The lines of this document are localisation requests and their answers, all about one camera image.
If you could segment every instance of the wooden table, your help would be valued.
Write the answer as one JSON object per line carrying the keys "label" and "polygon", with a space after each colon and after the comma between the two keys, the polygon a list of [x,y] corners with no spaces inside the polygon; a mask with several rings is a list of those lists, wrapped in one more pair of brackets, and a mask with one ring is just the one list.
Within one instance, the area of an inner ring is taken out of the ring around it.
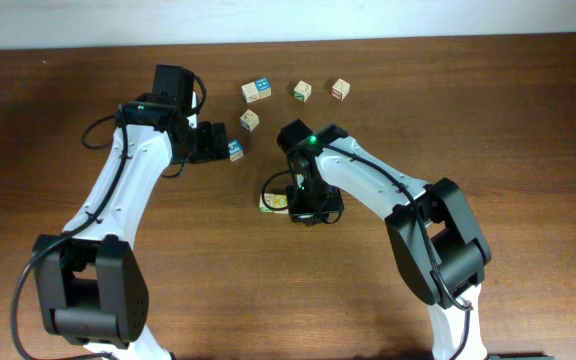
{"label": "wooden table", "polygon": [[[150,90],[157,63],[203,78],[202,119],[225,122],[246,153],[189,166],[150,198],[135,251],[148,323],[167,349],[198,359],[430,351],[426,307],[379,218],[347,194],[334,226],[257,209],[263,182],[285,168],[279,129],[301,118],[338,124],[411,176],[457,182],[493,251],[481,296],[489,351],[576,359],[576,34],[0,52],[0,359],[16,358],[8,311],[32,244],[61,231],[105,162],[81,147],[82,130]],[[247,106],[240,86],[263,76],[272,96]],[[343,102],[328,94],[340,77],[351,84]],[[306,104],[292,98],[299,80],[313,86]],[[247,108],[261,118],[252,133],[239,125]],[[19,318],[36,356],[82,353],[45,333],[34,281]]]}

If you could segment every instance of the blue label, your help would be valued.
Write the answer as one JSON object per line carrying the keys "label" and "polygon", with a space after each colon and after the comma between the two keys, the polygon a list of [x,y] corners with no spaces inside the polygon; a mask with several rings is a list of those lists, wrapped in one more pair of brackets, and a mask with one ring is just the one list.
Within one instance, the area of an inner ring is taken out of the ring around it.
{"label": "blue label", "polygon": [[228,151],[230,155],[236,154],[241,151],[241,144],[238,140],[233,140],[228,143]]}
{"label": "blue label", "polygon": [[257,86],[257,91],[270,89],[270,82],[268,78],[261,78],[255,81],[255,86]]}

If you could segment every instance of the cube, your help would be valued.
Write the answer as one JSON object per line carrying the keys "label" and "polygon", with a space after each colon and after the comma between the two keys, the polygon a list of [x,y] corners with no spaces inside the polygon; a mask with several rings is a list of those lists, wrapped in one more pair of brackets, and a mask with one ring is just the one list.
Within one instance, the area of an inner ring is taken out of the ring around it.
{"label": "cube", "polygon": [[299,81],[297,86],[295,86],[295,90],[293,90],[293,95],[297,100],[306,102],[311,92],[312,86],[306,84],[303,81]]}
{"label": "cube", "polygon": [[257,125],[259,125],[259,116],[252,112],[252,110],[246,110],[246,112],[239,118],[241,126],[245,127],[248,131],[253,131]]}
{"label": "cube", "polygon": [[230,161],[238,160],[244,156],[244,149],[238,140],[233,140],[228,143],[228,151],[230,152]]}
{"label": "cube", "polygon": [[[286,195],[275,195],[275,194],[264,194],[264,198],[266,199],[266,203],[274,208],[281,208],[288,205],[288,198]],[[276,214],[288,214],[288,209],[274,211],[270,210],[269,208],[264,205],[264,202],[261,200],[261,195],[259,196],[259,210],[261,212],[274,212]]]}
{"label": "cube", "polygon": [[332,96],[339,100],[346,98],[346,95],[350,92],[350,84],[342,79],[337,80],[335,85],[332,86]]}
{"label": "cube", "polygon": [[266,98],[271,94],[268,78],[261,78],[241,87],[247,103]]}

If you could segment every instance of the white background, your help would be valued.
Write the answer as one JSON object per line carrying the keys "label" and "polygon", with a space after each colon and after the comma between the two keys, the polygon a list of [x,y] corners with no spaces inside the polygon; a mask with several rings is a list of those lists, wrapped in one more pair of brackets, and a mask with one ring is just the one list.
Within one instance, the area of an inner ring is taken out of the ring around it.
{"label": "white background", "polygon": [[0,48],[566,31],[574,0],[0,0]]}

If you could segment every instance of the wood surface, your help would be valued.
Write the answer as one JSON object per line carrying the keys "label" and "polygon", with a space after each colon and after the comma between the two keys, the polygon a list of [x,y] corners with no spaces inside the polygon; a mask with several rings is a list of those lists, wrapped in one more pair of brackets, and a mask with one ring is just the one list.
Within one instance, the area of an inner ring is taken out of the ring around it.
{"label": "wood surface", "polygon": [[[576,34],[0,52],[0,359],[17,358],[10,298],[32,244],[61,231],[105,163],[81,132],[150,90],[158,63],[202,77],[202,120],[225,122],[245,152],[162,179],[150,198],[135,252],[164,347],[197,359],[430,351],[426,307],[377,216],[348,194],[333,226],[257,209],[285,169],[279,129],[301,118],[347,129],[413,177],[457,182],[493,253],[480,298],[489,351],[576,359]],[[263,76],[272,96],[246,105],[240,86]],[[343,102],[329,94],[338,78],[351,84]],[[305,104],[299,80],[313,86]],[[247,108],[252,133],[239,125]],[[32,279],[19,319],[35,356],[83,353],[45,333]]]}

